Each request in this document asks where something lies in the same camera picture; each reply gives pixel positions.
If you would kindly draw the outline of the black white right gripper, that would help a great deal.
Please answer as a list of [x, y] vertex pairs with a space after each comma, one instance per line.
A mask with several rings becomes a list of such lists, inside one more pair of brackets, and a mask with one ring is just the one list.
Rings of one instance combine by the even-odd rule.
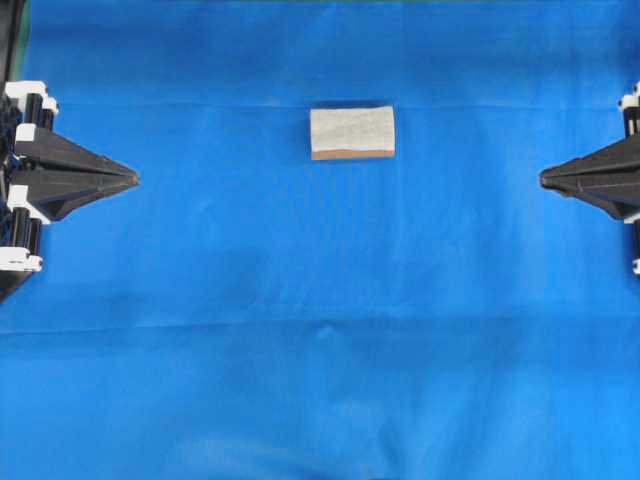
[[[625, 94], [618, 102], [623, 114], [625, 136], [639, 133], [639, 83], [633, 85], [632, 92]], [[635, 253], [632, 270], [639, 274], [639, 207], [612, 200], [573, 186], [552, 183], [556, 178], [604, 173], [628, 173], [639, 169], [639, 141], [620, 140], [584, 157], [578, 157], [563, 164], [544, 169], [539, 174], [540, 186], [561, 196], [580, 200], [607, 213], [614, 220], [629, 224], [633, 228]]]

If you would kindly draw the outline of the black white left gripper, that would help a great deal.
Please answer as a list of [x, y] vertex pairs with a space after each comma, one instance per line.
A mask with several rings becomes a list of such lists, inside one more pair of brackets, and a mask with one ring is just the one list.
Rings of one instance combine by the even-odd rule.
[[[57, 114], [58, 103], [48, 95], [44, 82], [2, 84], [2, 300], [42, 269], [43, 226], [139, 184], [138, 174], [129, 167], [49, 131]], [[32, 167], [26, 159], [72, 171], [108, 175], [16, 175]]]

